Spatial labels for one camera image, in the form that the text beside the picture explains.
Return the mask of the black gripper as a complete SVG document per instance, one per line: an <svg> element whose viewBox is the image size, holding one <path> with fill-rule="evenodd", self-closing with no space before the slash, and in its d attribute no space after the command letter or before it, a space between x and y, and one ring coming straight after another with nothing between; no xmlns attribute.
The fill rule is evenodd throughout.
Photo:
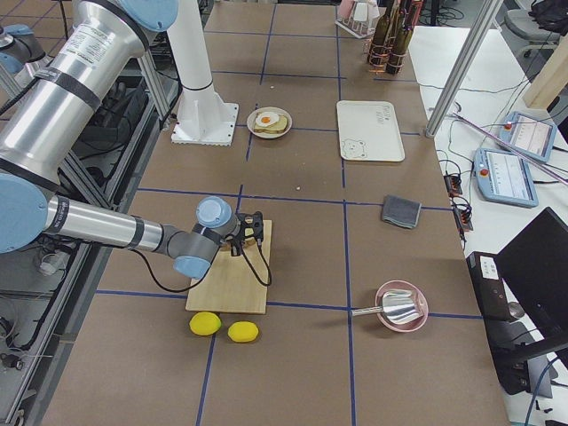
<svg viewBox="0 0 568 426"><path fill-rule="evenodd" d="M256 244L261 245L264 241L264 216L260 211L254 213L237 213L240 226L237 233L237 240L244 240L249 237L256 239Z"/></svg>

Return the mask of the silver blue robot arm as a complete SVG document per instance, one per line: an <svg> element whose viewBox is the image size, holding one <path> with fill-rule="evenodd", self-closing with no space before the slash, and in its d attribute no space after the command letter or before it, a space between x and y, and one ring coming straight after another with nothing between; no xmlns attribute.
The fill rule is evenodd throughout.
<svg viewBox="0 0 568 426"><path fill-rule="evenodd" d="M76 1L69 39L31 82L1 131L1 250L42 235L159 253L203 279L220 249L258 243L256 213L209 196L190 231L102 206L143 129L142 112L176 121L176 143L229 146L238 106L216 93L195 1Z"/></svg>

